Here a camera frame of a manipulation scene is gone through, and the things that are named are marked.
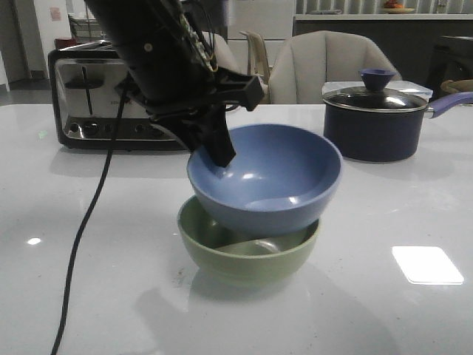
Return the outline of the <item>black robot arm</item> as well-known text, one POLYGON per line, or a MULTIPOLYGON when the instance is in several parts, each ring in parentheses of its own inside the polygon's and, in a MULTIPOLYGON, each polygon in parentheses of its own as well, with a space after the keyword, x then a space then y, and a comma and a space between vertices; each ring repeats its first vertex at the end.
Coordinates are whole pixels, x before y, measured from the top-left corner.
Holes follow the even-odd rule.
POLYGON ((211 102, 229 70, 206 51, 179 1, 88 1, 140 89, 151 122, 193 152, 204 146, 215 165, 235 156, 225 104, 211 102))

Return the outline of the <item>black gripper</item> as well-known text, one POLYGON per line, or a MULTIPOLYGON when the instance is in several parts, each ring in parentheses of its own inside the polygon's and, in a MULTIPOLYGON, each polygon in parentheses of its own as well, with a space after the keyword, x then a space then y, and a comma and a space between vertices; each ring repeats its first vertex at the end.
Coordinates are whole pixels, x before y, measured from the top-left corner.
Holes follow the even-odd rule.
POLYGON ((215 75, 206 70, 130 70, 116 87, 150 115, 150 121, 185 148, 204 149, 216 166, 227 166, 236 153, 224 104, 211 103, 215 75))

